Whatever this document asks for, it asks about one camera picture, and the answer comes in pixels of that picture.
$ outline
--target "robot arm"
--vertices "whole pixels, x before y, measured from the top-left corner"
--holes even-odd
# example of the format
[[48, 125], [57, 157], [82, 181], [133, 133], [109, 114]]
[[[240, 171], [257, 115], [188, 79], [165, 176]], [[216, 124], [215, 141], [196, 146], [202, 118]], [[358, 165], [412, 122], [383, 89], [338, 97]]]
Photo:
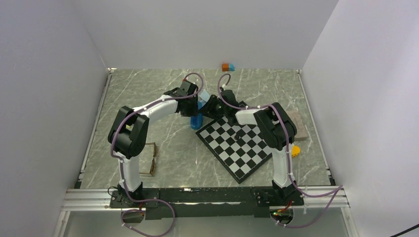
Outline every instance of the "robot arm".
[[[296, 126], [279, 103], [274, 103], [273, 106], [275, 106], [277, 111], [281, 114], [281, 118], [283, 119], [290, 136], [290, 149], [292, 149], [294, 136], [297, 132]], [[288, 162], [291, 161], [288, 161], [286, 150], [283, 149], [285, 146], [284, 131], [278, 123], [273, 123], [275, 118], [276, 116], [273, 115], [273, 111], [270, 107], [264, 109], [240, 110], [236, 113], [238, 124], [252, 124], [259, 127], [261, 137], [272, 152], [272, 160], [274, 163], [273, 182], [279, 188], [284, 188], [292, 185], [287, 172]], [[295, 178], [292, 173], [291, 177], [292, 181], [294, 181]]]
[[124, 179], [120, 174], [120, 181], [118, 190], [121, 193], [124, 189], [124, 182], [128, 188], [129, 194], [134, 199], [142, 199], [142, 181], [138, 173], [139, 171], [139, 154], [144, 149], [147, 131], [149, 124], [158, 121], [173, 113], [180, 113], [182, 116], [193, 116], [198, 112], [198, 98], [197, 96], [188, 99], [171, 99], [173, 97], [181, 97], [192, 95], [197, 86], [189, 81], [183, 81], [179, 88], [167, 91], [159, 99], [150, 102], [146, 105], [135, 107], [133, 109], [124, 106], [118, 111], [117, 117], [112, 125], [111, 131], [108, 135], [108, 142], [112, 142], [118, 126], [128, 115], [146, 108], [144, 111], [135, 114], [127, 120], [125, 126], [119, 131], [115, 141], [114, 151], [121, 159], [121, 169], [123, 169]]

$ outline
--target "chessboard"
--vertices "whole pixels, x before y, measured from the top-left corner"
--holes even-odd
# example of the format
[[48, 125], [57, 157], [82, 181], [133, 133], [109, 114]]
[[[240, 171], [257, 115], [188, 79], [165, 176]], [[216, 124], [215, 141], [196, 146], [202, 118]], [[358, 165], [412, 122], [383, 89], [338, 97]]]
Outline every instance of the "chessboard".
[[272, 157], [255, 125], [230, 126], [222, 117], [196, 134], [238, 183]]

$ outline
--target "metal frame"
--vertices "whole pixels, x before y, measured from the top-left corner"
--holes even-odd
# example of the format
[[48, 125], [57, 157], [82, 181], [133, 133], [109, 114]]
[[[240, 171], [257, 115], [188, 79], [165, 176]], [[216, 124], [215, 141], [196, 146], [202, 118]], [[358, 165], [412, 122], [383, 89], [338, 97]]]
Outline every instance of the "metal frame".
[[355, 221], [352, 217], [351, 209], [349, 207], [341, 208], [345, 226], [350, 237], [359, 237], [358, 230], [356, 229]]
[[323, 151], [322, 142], [320, 141], [319, 132], [317, 131], [316, 123], [314, 122], [313, 113], [311, 113], [310, 104], [308, 103], [307, 95], [305, 94], [304, 86], [302, 84], [301, 69], [297, 69], [296, 72], [297, 72], [298, 80], [300, 81], [302, 93], [304, 94], [305, 103], [307, 104], [308, 112], [310, 113], [311, 121], [313, 122], [314, 131], [316, 132], [317, 140], [319, 141], [320, 150], [322, 151], [322, 156], [323, 156], [323, 159], [325, 160], [326, 169], [329, 169], [329, 165], [327, 164], [325, 152]]
[[[330, 192], [337, 188], [337, 186], [312, 186], [300, 187], [310, 195], [318, 195]], [[327, 197], [303, 197], [304, 206], [294, 206], [293, 208], [325, 208], [332, 195]], [[68, 218], [72, 211], [125, 211], [129, 208], [110, 208], [109, 203], [111, 196], [108, 194], [107, 189], [69, 189], [64, 197], [64, 203], [61, 208], [54, 237], [64, 236], [64, 232], [68, 223]], [[282, 206], [272, 206], [270, 209], [284, 208]], [[345, 225], [350, 237], [358, 237], [358, 232], [355, 227], [352, 215], [350, 213], [349, 203], [346, 198], [344, 189], [341, 189], [337, 196], [334, 198], [329, 208], [340, 208], [345, 219]]]
[[96, 132], [97, 123], [99, 122], [100, 112], [102, 111], [103, 102], [105, 101], [106, 92], [108, 92], [109, 83], [111, 81], [112, 74], [114, 73], [115, 69], [116, 68], [108, 68], [108, 70], [109, 70], [108, 79], [106, 80], [105, 88], [103, 89], [102, 97], [100, 98], [99, 107], [97, 108], [97, 114], [96, 114], [96, 118], [94, 120], [93, 130], [92, 130], [92, 133], [90, 135], [89, 144], [87, 145], [86, 153], [84, 154], [83, 164], [82, 164], [82, 168], [80, 170], [80, 173], [84, 173], [84, 168], [86, 167], [86, 163], [87, 163], [87, 157], [89, 156], [90, 147], [91, 147], [91, 144], [92, 144], [93, 138], [94, 138], [94, 133]]

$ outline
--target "blue object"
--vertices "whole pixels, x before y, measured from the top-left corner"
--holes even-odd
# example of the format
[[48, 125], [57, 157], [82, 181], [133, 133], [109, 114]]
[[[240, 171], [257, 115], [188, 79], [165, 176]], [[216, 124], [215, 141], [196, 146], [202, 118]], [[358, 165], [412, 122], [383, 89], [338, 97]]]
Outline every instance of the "blue object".
[[235, 68], [234, 68], [233, 64], [229, 63], [229, 64], [228, 64], [228, 71], [229, 71], [229, 72], [232, 72], [232, 71], [234, 71], [234, 70], [235, 70]]
[[[204, 101], [198, 101], [198, 109], [202, 108], [204, 106]], [[191, 117], [191, 128], [193, 130], [198, 130], [202, 127], [202, 114], [198, 114], [197, 116]]]

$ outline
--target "black cable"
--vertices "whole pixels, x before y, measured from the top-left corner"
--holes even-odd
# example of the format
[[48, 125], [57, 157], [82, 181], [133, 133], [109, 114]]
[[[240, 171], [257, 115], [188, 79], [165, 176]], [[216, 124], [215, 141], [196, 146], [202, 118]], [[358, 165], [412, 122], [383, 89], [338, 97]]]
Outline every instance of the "black cable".
[[109, 194], [110, 196], [112, 196], [112, 194], [110, 194], [110, 193], [109, 193], [109, 190], [110, 190], [111, 188], [118, 189], [118, 188], [117, 188], [117, 187], [115, 187], [115, 186], [110, 186], [110, 187], [108, 187], [108, 194]]
[[407, 233], [407, 232], [409, 232], [409, 231], [412, 231], [412, 230], [414, 230], [414, 229], [416, 229], [416, 228], [418, 228], [418, 227], [419, 227], [419, 224], [417, 224], [417, 225], [415, 225], [415, 226], [412, 226], [412, 227], [408, 228], [407, 230], [404, 230], [404, 231], [402, 231], [402, 232], [400, 232], [400, 233], [398, 233], [398, 234], [395, 234], [395, 235], [393, 235], [393, 236], [390, 236], [390, 237], [398, 237], [398, 236], [404, 235], [405, 233]]

